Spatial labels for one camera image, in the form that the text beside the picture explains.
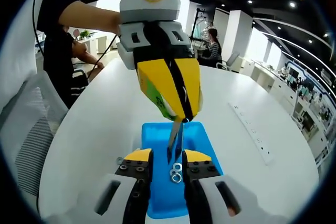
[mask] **white pillar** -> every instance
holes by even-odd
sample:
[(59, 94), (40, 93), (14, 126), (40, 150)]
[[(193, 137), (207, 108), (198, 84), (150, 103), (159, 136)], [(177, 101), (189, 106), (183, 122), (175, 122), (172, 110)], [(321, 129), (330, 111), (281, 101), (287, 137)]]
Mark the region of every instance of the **white pillar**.
[(264, 55), (264, 62), (267, 62), (269, 53), (271, 52), (271, 47), (272, 47), (272, 42), (268, 41), (267, 42), (267, 47), (266, 47), (266, 52), (265, 52), (265, 55)]
[(226, 28), (222, 48), (222, 60), (227, 61), (233, 52), (245, 56), (252, 32), (252, 17), (241, 10), (232, 10)]

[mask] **white table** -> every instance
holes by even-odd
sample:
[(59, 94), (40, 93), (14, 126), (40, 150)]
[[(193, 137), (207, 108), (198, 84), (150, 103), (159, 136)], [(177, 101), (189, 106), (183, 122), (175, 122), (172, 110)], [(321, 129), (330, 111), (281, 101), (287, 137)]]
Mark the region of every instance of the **white table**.
[[(43, 218), (65, 212), (80, 191), (114, 173), (117, 157), (140, 147), (143, 123), (167, 122), (140, 91), (136, 75), (120, 59), (111, 61), (64, 118), (41, 176)], [(201, 84), (204, 104), (195, 121), (203, 123), (224, 173), (253, 191), (266, 211), (296, 215), (319, 178), (307, 141), (290, 116), (248, 76), (201, 67)], [(274, 155), (269, 166), (228, 102), (255, 118)]]

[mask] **desk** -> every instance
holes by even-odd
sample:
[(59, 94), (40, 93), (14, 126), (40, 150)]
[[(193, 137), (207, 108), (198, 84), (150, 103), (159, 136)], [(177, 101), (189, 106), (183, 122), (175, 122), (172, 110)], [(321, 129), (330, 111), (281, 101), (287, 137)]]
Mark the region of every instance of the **desk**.
[[(104, 174), (114, 173), (117, 157), (140, 147), (143, 123), (167, 122), (140, 91), (136, 75), (120, 59), (113, 60), (69, 110), (41, 176), (43, 218), (65, 212), (76, 204), (80, 191)], [(248, 76), (201, 66), (201, 84), (204, 104), (195, 120), (203, 123), (223, 171), (253, 191), (266, 211), (289, 218), (296, 215), (319, 178), (307, 141), (295, 123)], [(274, 154), (269, 166), (228, 102), (241, 104), (254, 117), (255, 127)]]
[(244, 69), (240, 72), (247, 76), (250, 76), (256, 83), (263, 87), (269, 94), (279, 102), (282, 108), (292, 115), (294, 110), (296, 114), (302, 115), (306, 111), (313, 119), (316, 129), (312, 130), (310, 134), (302, 131), (303, 136), (307, 140), (312, 154), (316, 159), (316, 164), (321, 164), (319, 156), (325, 148), (328, 148), (328, 143), (324, 132), (326, 128), (316, 115), (309, 108), (309, 103), (301, 98), (298, 98), (296, 104), (297, 94), (291, 87), (287, 85), (274, 71), (269, 70), (262, 64), (256, 61), (246, 61)]

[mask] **human hand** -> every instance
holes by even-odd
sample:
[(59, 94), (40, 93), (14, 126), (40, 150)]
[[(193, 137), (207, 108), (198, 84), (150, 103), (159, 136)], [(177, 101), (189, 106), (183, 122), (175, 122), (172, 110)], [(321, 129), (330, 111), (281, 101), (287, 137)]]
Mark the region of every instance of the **human hand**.
[(99, 63), (97, 63), (97, 67), (98, 67), (99, 69), (103, 69), (105, 66), (104, 66), (103, 63), (99, 62)]

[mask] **office chair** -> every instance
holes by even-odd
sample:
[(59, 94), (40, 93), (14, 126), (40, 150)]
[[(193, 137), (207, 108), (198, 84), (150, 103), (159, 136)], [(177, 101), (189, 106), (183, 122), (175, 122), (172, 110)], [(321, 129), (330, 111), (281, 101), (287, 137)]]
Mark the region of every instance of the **office chair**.
[(48, 74), (32, 76), (0, 114), (0, 143), (22, 196), (38, 210), (40, 177), (49, 147), (68, 108)]
[(227, 61), (222, 60), (222, 62), (217, 62), (216, 63), (216, 68), (231, 71), (231, 67), (232, 67), (233, 63), (236, 61), (236, 59), (238, 58), (239, 55), (240, 55), (240, 53), (234, 51)]

